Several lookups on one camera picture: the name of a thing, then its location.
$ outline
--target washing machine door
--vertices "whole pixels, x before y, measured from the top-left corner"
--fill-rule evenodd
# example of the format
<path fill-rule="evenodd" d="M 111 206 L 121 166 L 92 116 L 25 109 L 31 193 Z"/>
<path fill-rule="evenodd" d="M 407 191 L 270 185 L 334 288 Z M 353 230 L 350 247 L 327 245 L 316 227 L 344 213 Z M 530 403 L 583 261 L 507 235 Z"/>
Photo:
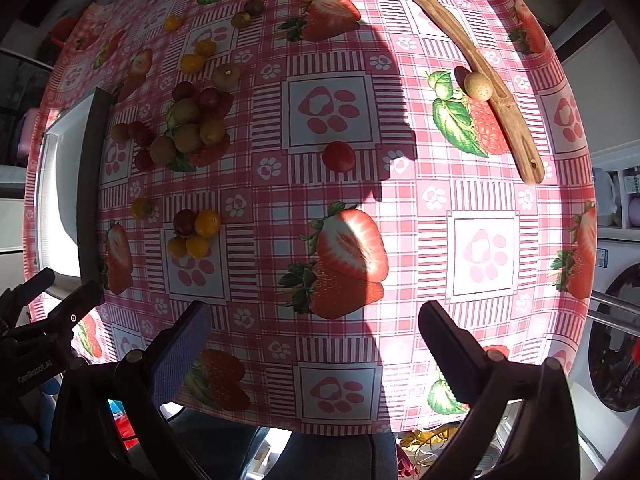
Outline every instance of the washing machine door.
<path fill-rule="evenodd" d="M 640 264 L 624 270 L 606 293 L 640 305 Z M 600 303 L 598 312 L 640 328 L 640 316 L 626 310 Z M 640 338 L 594 322 L 588 361 L 593 389 L 607 408 L 628 412 L 640 406 Z"/>

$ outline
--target washing machine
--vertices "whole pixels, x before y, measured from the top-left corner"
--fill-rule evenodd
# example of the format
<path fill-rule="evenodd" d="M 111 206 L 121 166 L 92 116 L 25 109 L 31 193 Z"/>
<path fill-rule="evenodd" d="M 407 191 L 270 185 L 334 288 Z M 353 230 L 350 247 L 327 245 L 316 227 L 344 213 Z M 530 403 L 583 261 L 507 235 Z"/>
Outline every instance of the washing machine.
<path fill-rule="evenodd" d="M 598 240 L 593 290 L 640 305 L 640 243 Z M 640 328 L 640 316 L 591 300 L 590 310 Z M 587 319 L 568 375 L 578 435 L 602 466 L 640 406 L 640 339 Z"/>

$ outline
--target metal rail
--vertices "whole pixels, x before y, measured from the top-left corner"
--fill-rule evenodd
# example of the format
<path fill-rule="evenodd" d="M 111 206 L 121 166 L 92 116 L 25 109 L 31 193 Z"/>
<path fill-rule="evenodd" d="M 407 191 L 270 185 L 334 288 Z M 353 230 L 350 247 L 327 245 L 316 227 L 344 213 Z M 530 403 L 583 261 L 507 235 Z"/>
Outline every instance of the metal rail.
<path fill-rule="evenodd" d="M 640 326 L 638 325 L 634 325 L 625 321 L 620 321 L 611 316 L 608 316 L 607 314 L 603 314 L 595 310 L 588 311 L 587 317 L 589 319 L 593 319 L 597 323 L 610 326 L 617 330 L 622 330 L 622 332 L 634 335 L 636 337 L 640 337 Z"/>
<path fill-rule="evenodd" d="M 640 316 L 640 306 L 636 305 L 635 303 L 629 303 L 628 301 L 620 300 L 620 298 L 616 298 L 615 296 L 610 296 L 609 294 L 603 294 L 602 292 L 598 292 L 597 290 L 592 290 L 591 299 L 599 301 L 600 303 L 604 303 L 605 305 L 621 308 L 622 310 L 626 310 L 627 312 L 636 314 L 636 316 Z"/>

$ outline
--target table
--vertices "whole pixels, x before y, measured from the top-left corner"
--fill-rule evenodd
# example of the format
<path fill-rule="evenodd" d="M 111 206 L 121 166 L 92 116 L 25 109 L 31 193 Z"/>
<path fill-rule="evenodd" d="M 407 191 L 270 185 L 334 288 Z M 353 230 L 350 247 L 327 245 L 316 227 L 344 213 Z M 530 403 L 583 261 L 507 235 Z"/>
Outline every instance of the table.
<path fill-rule="evenodd" d="M 263 0 L 265 14 L 236 30 L 230 17 L 245 1 L 92 6 L 66 44 L 31 147 L 27 276 L 35 271 L 42 132 L 62 108 L 94 87 L 117 88 L 110 124 L 140 120 L 161 133 L 176 83 L 204 88 L 220 63 L 242 67 L 225 119 L 231 146 L 211 165 L 141 173 L 132 141 L 105 140 L 97 233 L 102 244 L 120 224 L 132 285 L 119 296 L 106 292 L 91 313 L 96 335 L 84 345 L 76 338 L 77 350 L 92 362 L 120 359 L 203 300 L 214 319 L 209 351 L 176 402 L 317 434 L 425 428 L 464 415 L 417 331 L 427 300 L 439 300 L 482 346 L 533 364 L 554 356 L 569 371 L 593 279 L 590 158 L 562 67 L 522 1 L 440 0 L 513 92 L 546 168 L 536 187 L 519 179 L 491 111 L 463 103 L 462 54 L 410 0 L 340 0 L 350 23 L 337 32 L 307 29 L 303 38 L 320 41 L 297 42 L 278 28 L 300 15 L 297 0 Z M 170 14 L 184 19 L 174 32 L 162 28 Z M 83 50 L 74 47 L 78 36 Z M 215 40 L 218 53 L 185 76 L 180 57 L 201 38 Z M 151 66 L 132 82 L 127 71 L 140 52 Z M 456 145 L 434 122 L 434 108 L 455 116 L 458 129 L 444 133 Z M 349 173 L 321 160 L 333 140 L 354 149 Z M 139 196 L 154 205 L 143 221 L 130 214 Z M 223 216 L 201 260 L 166 254 L 184 207 Z M 312 308 L 324 318 L 279 306 L 287 298 L 278 282 L 298 283 L 304 266 L 317 277 Z M 341 316 L 335 298 L 353 312 Z M 42 302 L 31 312 L 43 317 Z"/>

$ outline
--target blue gripper pad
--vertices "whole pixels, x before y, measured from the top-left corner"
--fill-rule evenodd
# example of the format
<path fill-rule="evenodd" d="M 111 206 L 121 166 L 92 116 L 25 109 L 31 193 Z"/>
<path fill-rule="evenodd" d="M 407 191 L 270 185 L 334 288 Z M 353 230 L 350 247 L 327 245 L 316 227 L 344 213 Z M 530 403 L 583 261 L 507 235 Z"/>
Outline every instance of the blue gripper pad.
<path fill-rule="evenodd" d="M 169 335 L 162 332 L 152 341 L 158 344 L 167 342 L 159 349 L 159 356 L 151 367 L 149 394 L 156 408 L 171 402 L 177 393 L 184 376 L 202 350 L 211 333 L 211 307 L 201 301 L 193 301 L 175 322 Z"/>

